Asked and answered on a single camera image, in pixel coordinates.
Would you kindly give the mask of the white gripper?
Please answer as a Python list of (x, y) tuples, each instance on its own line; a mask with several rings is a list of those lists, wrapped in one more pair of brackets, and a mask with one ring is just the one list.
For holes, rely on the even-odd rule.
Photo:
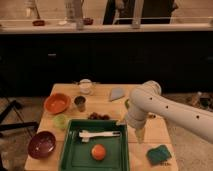
[(136, 129), (135, 136), (139, 143), (144, 141), (145, 129), (143, 128), (147, 121), (147, 113), (137, 107), (130, 107), (125, 117), (116, 121), (116, 126), (128, 124)]

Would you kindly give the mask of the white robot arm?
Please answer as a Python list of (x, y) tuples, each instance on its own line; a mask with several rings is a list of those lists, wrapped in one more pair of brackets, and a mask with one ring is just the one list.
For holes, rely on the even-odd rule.
[(144, 128), (148, 114), (155, 113), (213, 143), (213, 112), (169, 100), (161, 93), (161, 86), (153, 80), (135, 86), (129, 93), (127, 113), (117, 124), (140, 130)]

